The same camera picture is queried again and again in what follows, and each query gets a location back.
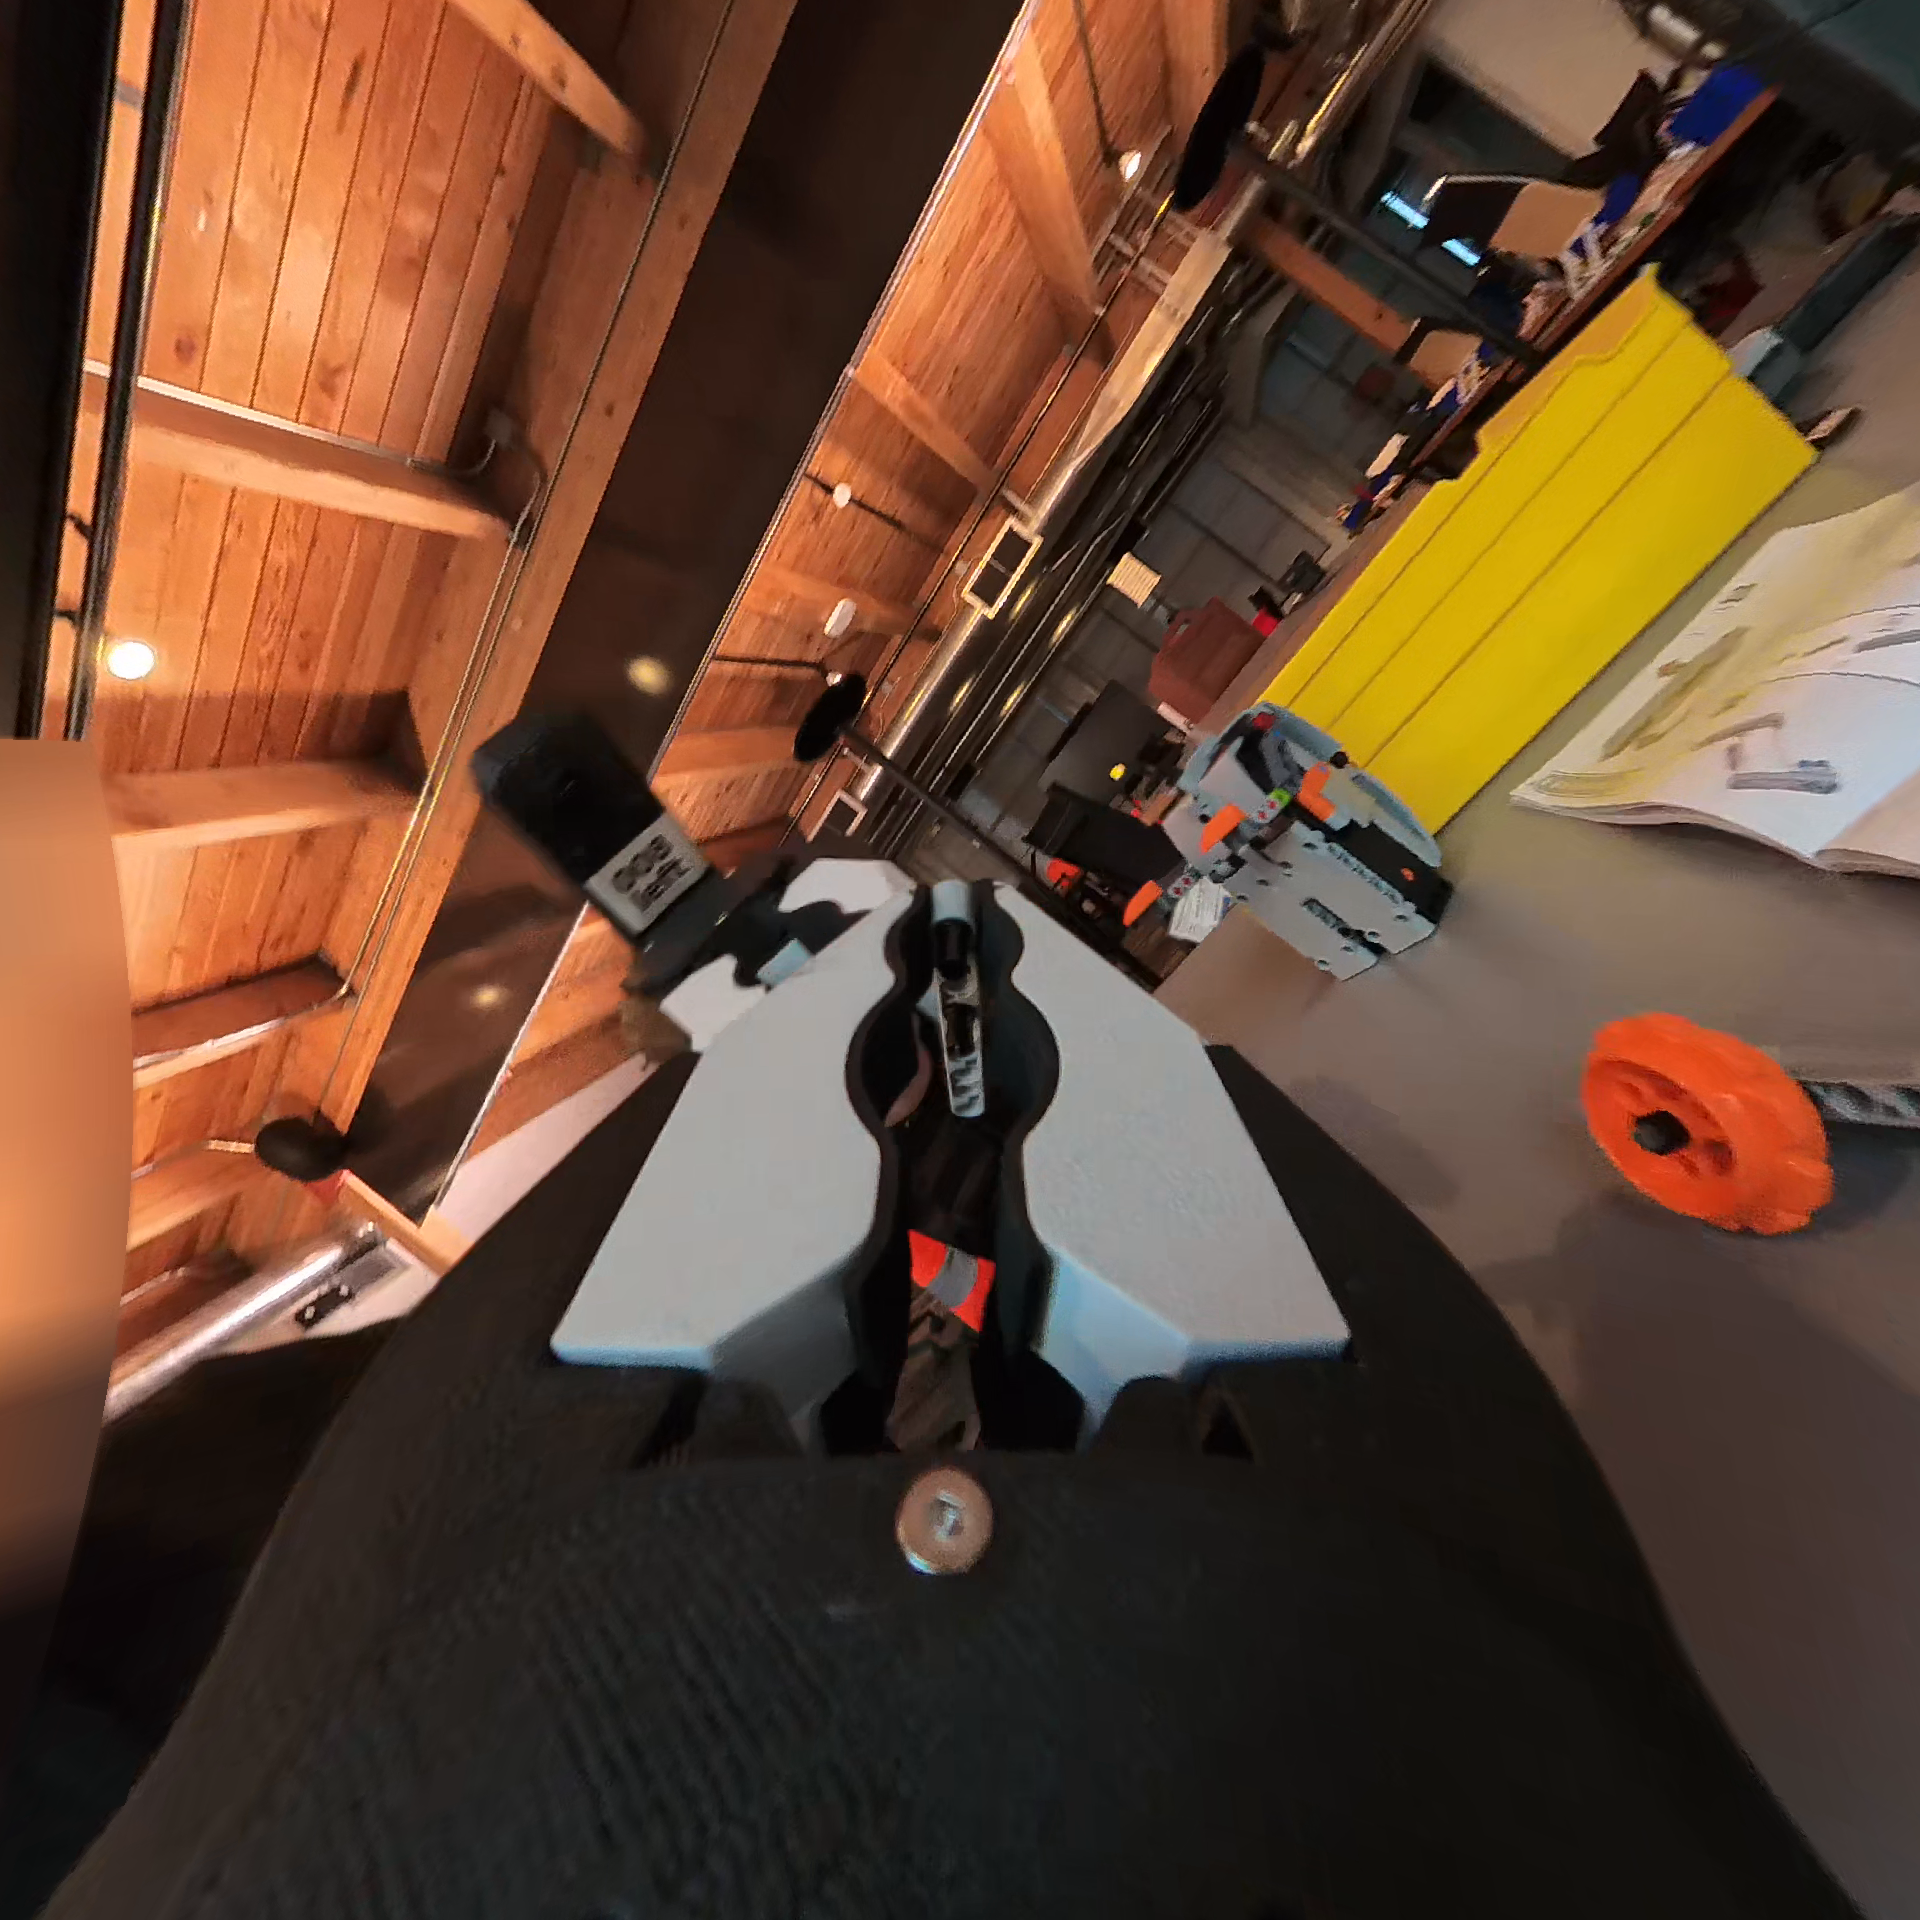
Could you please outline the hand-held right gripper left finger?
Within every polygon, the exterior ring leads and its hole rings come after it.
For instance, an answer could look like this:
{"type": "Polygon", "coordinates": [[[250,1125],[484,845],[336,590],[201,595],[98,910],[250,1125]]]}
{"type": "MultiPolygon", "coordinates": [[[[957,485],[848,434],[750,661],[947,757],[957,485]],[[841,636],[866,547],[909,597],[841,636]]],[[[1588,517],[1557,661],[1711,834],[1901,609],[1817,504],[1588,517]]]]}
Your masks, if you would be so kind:
{"type": "Polygon", "coordinates": [[[925,1103],[902,956],[921,909],[885,894],[712,1040],[553,1333],[562,1366],[750,1384],[824,1439],[857,1375],[847,1288],[880,1225],[880,1148],[925,1103]]]}

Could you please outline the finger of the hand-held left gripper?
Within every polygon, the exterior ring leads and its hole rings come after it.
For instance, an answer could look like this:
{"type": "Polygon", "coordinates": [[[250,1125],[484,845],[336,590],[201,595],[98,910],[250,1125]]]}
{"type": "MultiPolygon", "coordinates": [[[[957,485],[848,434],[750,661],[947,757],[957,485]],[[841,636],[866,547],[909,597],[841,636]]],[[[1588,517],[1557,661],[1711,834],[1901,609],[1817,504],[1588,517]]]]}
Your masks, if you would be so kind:
{"type": "Polygon", "coordinates": [[[737,959],[720,953],[670,988],[660,996],[660,1015],[685,1040],[693,1054],[703,1054],[732,1024],[748,1015],[783,980],[803,974],[835,942],[839,933],[826,933],[820,945],[788,942],[743,980],[737,980],[737,959]]]}
{"type": "Polygon", "coordinates": [[[820,855],[805,859],[780,891],[780,922],[809,926],[826,915],[859,922],[871,910],[911,906],[911,879],[889,859],[820,855]]]}

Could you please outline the grey angled beam blue pins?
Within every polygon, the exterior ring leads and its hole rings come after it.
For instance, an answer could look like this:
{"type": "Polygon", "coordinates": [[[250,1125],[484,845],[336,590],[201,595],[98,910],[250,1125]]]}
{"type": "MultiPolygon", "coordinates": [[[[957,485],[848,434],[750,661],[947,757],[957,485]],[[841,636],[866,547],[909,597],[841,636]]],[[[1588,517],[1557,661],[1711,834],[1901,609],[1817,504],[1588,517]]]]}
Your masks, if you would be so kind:
{"type": "Polygon", "coordinates": [[[962,879],[932,888],[932,982],[921,1014],[936,1032],[947,1108],[959,1119],[987,1116],[987,1052],[980,1014],[980,922],[962,879]]]}

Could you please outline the grey brick robot model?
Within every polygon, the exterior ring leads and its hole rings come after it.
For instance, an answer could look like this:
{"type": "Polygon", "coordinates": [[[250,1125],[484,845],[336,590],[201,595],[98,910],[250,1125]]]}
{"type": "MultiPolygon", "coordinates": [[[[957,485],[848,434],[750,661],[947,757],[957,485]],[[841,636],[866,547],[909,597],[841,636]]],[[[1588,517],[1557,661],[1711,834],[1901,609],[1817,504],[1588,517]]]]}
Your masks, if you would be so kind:
{"type": "Polygon", "coordinates": [[[1181,855],[1165,906],[1211,881],[1332,980],[1423,945],[1453,906],[1442,854],[1413,809],[1272,702],[1195,746],[1161,829],[1181,855]]]}

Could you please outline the yellow storage bin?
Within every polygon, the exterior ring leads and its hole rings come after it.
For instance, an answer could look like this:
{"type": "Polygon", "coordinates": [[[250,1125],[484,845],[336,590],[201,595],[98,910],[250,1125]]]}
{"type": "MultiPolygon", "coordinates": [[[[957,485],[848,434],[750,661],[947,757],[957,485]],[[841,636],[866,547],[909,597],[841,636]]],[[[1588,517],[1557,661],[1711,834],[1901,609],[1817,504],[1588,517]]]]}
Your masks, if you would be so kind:
{"type": "Polygon", "coordinates": [[[1638,276],[1357,565],[1265,700],[1442,829],[1813,462],[1638,276]]]}

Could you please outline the orange wheel beam assembly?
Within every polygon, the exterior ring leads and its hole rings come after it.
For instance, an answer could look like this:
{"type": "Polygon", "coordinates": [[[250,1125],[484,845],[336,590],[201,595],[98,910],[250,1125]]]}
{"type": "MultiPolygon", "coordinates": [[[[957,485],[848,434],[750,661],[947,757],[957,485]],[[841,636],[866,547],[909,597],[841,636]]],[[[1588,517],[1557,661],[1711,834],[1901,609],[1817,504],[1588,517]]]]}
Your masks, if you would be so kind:
{"type": "Polygon", "coordinates": [[[1581,1114],[1653,1205],[1727,1234],[1797,1234],[1836,1200],[1836,1132],[1917,1132],[1917,1048],[1757,1045],[1682,1015],[1594,1032],[1581,1114]]]}

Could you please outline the open instruction booklet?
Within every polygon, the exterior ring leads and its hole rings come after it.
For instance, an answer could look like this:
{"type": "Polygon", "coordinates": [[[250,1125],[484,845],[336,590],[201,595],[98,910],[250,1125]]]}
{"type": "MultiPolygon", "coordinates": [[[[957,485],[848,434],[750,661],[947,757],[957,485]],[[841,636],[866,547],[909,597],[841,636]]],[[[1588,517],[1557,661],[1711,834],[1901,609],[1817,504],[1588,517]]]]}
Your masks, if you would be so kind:
{"type": "Polygon", "coordinates": [[[1917,489],[1772,536],[1513,799],[1917,879],[1917,489]]]}

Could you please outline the white vent grille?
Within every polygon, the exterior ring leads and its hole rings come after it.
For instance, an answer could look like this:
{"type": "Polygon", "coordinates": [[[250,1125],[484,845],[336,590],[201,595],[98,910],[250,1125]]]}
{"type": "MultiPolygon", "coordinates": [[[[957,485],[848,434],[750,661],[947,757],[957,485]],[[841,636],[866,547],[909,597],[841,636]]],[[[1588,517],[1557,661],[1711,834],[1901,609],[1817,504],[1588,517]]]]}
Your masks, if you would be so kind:
{"type": "Polygon", "coordinates": [[[1036,526],[1007,517],[1007,522],[999,526],[999,534],[984,548],[984,554],[962,583],[962,603],[980,620],[992,620],[1009,603],[1039,552],[1043,536],[1036,534],[1036,526]]]}

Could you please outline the black monitor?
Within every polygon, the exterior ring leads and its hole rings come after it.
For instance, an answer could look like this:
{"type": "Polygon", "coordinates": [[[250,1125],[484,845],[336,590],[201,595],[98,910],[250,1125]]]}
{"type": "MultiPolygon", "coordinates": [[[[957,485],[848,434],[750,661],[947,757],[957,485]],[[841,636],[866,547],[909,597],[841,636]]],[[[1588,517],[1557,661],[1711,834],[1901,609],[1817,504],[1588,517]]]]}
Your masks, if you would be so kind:
{"type": "Polygon", "coordinates": [[[1069,723],[1043,763],[1044,793],[1136,803],[1181,763],[1185,736],[1132,691],[1109,683],[1069,723]]]}

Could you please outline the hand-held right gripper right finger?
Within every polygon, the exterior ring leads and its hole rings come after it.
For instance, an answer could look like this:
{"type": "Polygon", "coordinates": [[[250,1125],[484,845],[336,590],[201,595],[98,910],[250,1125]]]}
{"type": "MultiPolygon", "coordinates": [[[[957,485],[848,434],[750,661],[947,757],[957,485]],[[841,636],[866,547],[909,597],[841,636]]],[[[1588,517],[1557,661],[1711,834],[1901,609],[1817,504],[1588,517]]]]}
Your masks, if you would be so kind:
{"type": "Polygon", "coordinates": [[[1019,1150],[1044,1260],[1039,1360],[1100,1428],[1144,1379],[1338,1360],[1347,1322],[1202,1040],[1039,906],[1011,993],[1052,1043],[1052,1094],[1019,1150]]]}

